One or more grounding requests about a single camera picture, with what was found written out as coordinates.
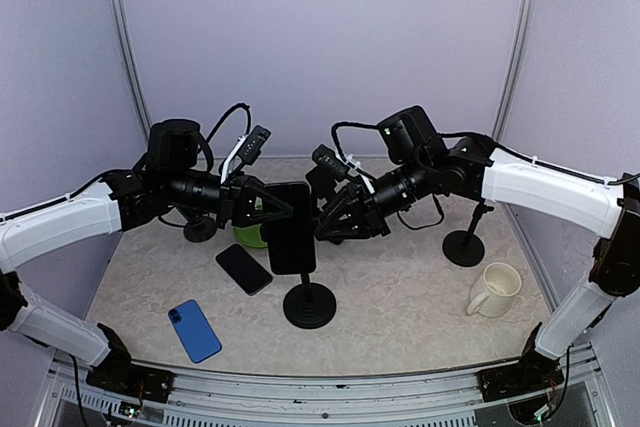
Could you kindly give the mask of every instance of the tabletop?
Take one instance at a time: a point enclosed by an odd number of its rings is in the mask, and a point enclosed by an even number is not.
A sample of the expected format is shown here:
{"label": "tabletop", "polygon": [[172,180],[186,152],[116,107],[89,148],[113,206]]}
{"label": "tabletop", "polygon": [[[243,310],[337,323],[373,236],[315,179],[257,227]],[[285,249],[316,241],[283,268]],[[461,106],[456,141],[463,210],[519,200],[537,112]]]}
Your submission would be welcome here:
{"label": "tabletop", "polygon": [[[294,181],[312,167],[306,159],[260,159],[247,173],[264,182]],[[365,159],[363,167],[380,175],[394,166]],[[500,206],[483,217],[477,234],[485,258],[462,268],[446,259],[442,241],[466,229],[475,203],[455,196],[441,202],[445,221],[431,229],[410,231],[390,217],[388,236],[316,243],[311,280],[331,289],[338,303],[334,319],[317,330],[296,328],[284,317],[282,301],[299,276],[274,276],[250,297],[218,266],[215,256],[235,242],[230,225],[210,241],[193,244],[157,220],[123,234],[88,319],[113,328],[135,359],[222,372],[398,374],[518,356],[549,311],[508,219]],[[413,225],[437,217],[428,199],[404,215]],[[265,250],[250,252],[269,270]],[[469,289],[494,261],[518,270],[522,291],[501,318],[467,316]],[[223,346],[199,364],[189,360],[167,316],[189,299],[198,302]]]}

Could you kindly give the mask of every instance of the black smartphone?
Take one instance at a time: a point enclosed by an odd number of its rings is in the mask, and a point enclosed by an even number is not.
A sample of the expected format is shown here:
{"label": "black smartphone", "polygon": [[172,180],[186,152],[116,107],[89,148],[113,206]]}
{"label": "black smartphone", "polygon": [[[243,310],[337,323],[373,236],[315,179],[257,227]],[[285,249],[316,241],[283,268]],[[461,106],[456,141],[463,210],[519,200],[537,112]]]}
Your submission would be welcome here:
{"label": "black smartphone", "polygon": [[[311,215],[311,191],[305,182],[267,185],[267,190],[293,207],[293,215],[264,226],[271,272],[276,275],[310,274],[316,270],[316,246]],[[269,204],[264,204],[269,212]]]}
{"label": "black smartphone", "polygon": [[249,295],[261,291],[273,280],[273,276],[239,244],[216,255],[216,262]]}

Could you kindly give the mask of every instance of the white mug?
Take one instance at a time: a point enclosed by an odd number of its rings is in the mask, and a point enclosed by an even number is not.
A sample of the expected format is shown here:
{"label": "white mug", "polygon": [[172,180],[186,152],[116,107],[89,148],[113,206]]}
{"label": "white mug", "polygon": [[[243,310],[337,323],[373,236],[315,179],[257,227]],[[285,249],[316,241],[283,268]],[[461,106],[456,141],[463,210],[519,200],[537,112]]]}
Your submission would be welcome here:
{"label": "white mug", "polygon": [[467,315],[500,317],[507,313],[522,288],[516,269],[502,262],[489,264],[469,292]]}

